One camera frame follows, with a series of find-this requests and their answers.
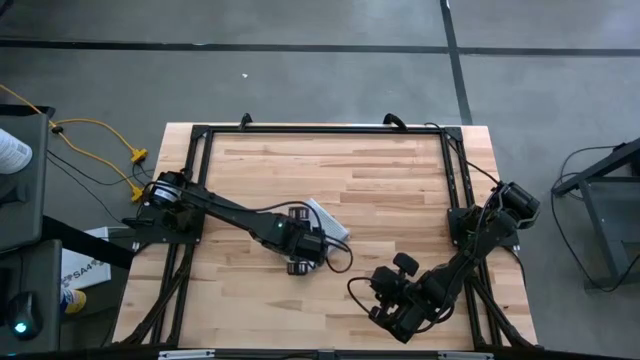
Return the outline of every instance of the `gray floor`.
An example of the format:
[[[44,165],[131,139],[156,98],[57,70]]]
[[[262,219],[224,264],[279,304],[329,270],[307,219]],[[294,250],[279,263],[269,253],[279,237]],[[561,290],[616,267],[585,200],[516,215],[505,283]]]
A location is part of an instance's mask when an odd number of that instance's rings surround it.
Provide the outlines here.
[[[274,44],[446,45],[438,1],[36,1],[21,0],[0,35],[123,41]],[[461,46],[637,48],[634,0],[451,0]],[[528,294],[540,344],[558,350],[637,357],[639,286],[585,293],[583,276],[555,229],[549,188],[571,151],[640,134],[638,58],[463,56],[474,124],[488,125],[501,177],[537,196],[543,213],[521,235]],[[460,124],[447,55],[180,53],[0,49],[0,82],[58,109],[57,119],[94,117],[118,128],[156,160],[169,121],[377,123],[394,112],[410,123]],[[14,102],[0,94],[0,102]],[[128,153],[102,129],[67,128],[78,145],[128,167]],[[101,179],[103,166],[55,139],[52,151]],[[579,170],[606,152],[581,154]],[[118,216],[133,215],[124,184],[88,184]],[[46,212],[80,228],[115,223],[81,188],[50,167]],[[587,267],[600,258],[581,204],[558,215]],[[97,344],[107,331],[64,343]]]

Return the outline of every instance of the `wooden table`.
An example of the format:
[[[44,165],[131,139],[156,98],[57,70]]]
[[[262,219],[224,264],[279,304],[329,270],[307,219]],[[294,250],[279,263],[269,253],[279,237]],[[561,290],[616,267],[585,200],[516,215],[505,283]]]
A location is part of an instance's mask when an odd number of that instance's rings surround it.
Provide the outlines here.
[[[184,166],[192,125],[167,124],[156,176]],[[462,129],[468,159],[497,177],[488,129]],[[209,190],[247,207],[313,198],[350,229],[355,260],[345,274],[322,267],[312,275],[288,276],[281,256],[246,232],[207,218],[191,270],[181,347],[472,349],[464,294],[449,321],[402,344],[369,321],[346,290],[349,278],[392,266],[397,252],[420,263],[417,276],[455,253],[447,229],[450,204],[438,137],[218,134],[213,144]],[[484,204],[492,183],[470,171],[476,201]],[[462,193],[459,198],[464,204]],[[114,341],[130,334],[156,300],[167,248],[151,245],[134,259]],[[342,253],[331,258],[336,268],[348,259]],[[488,264],[497,303],[523,336],[535,342],[518,264],[503,249],[496,249]],[[366,306],[374,305],[366,283],[354,283],[354,291]],[[478,302],[488,339],[486,311]],[[163,336],[169,332],[173,304],[167,314]]]

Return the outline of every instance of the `black tape line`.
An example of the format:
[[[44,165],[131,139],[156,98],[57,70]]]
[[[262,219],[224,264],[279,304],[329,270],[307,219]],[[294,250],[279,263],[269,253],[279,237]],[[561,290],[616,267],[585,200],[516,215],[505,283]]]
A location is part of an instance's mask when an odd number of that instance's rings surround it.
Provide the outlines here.
[[[551,49],[460,47],[460,55],[486,56],[577,56],[577,57],[640,57],[640,49]]]
[[[66,40],[1,39],[0,47],[68,50],[137,50],[137,51],[228,51],[228,52],[326,52],[326,53],[387,53],[446,54],[445,46],[396,45],[279,45],[279,44],[191,44],[146,42],[101,42]]]
[[[440,8],[442,9],[444,32],[447,36],[447,45],[449,47],[449,60],[451,61],[451,72],[453,74],[453,84],[455,86],[456,97],[458,99],[460,119],[462,125],[473,125],[471,109],[469,108],[469,99],[467,98],[467,89],[464,85],[464,77],[462,76],[462,65],[460,64],[460,55],[458,54],[456,33],[453,30],[453,20],[451,19],[449,2],[447,0],[440,0]]]

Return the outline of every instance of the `computer mouse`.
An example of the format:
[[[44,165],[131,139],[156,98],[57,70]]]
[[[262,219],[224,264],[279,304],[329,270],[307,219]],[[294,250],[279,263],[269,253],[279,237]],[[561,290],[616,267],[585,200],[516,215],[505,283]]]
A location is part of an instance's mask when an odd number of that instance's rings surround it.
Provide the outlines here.
[[[6,322],[19,340],[30,340],[42,329],[42,316],[38,309],[36,294],[24,291],[7,303]]]

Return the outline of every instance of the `yellow extension cord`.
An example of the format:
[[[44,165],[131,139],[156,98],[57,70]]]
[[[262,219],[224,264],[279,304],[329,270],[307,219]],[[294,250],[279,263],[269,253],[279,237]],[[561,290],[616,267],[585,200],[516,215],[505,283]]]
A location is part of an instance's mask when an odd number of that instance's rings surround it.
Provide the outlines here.
[[[9,94],[15,96],[17,99],[19,99],[20,101],[22,101],[23,103],[25,103],[26,105],[28,105],[30,108],[33,109],[33,111],[35,111],[38,114],[42,114],[42,111],[38,110],[37,107],[35,107],[32,103],[30,103],[27,99],[23,98],[22,96],[18,95],[17,93],[15,93],[13,90],[9,89],[8,87],[0,84],[0,88],[3,89],[4,91],[8,92]],[[103,126],[105,128],[107,128],[109,131],[111,131],[114,135],[116,135],[128,148],[129,150],[131,150],[131,153],[133,154],[131,161],[133,163],[138,163],[139,161],[144,160],[144,158],[147,156],[148,152],[146,149],[136,149],[133,146],[131,146],[127,140],[125,140],[125,138],[120,135],[120,133],[118,133],[114,128],[112,128],[111,126],[109,126],[108,124],[103,123],[102,121],[99,120],[94,120],[94,119],[66,119],[66,120],[60,120],[58,122],[53,122],[51,120],[49,120],[49,127],[54,128],[60,124],[65,124],[65,123],[78,123],[78,122],[84,122],[84,123],[91,123],[91,124],[96,124],[96,125],[100,125]],[[79,152],[80,154],[83,154],[85,156],[88,156],[94,160],[100,161],[101,163],[111,167],[115,172],[117,172],[120,176],[122,176],[122,178],[129,184],[129,186],[131,187],[131,191],[133,192],[133,195],[131,196],[131,201],[133,202],[137,202],[142,198],[142,188],[136,186],[133,182],[131,182],[131,180],[129,180],[129,177],[127,175],[125,175],[122,171],[120,171],[120,169],[118,169],[117,166],[115,166],[113,163],[111,163],[108,160],[105,160],[97,155],[94,155],[86,150],[80,149],[79,147],[73,145],[73,143],[71,141],[69,141],[69,139],[63,134],[63,133],[58,133],[58,136],[60,136],[62,138],[62,140],[64,140],[65,143],[67,143],[67,145],[69,145],[69,147],[71,149],[73,149],[76,152]]]

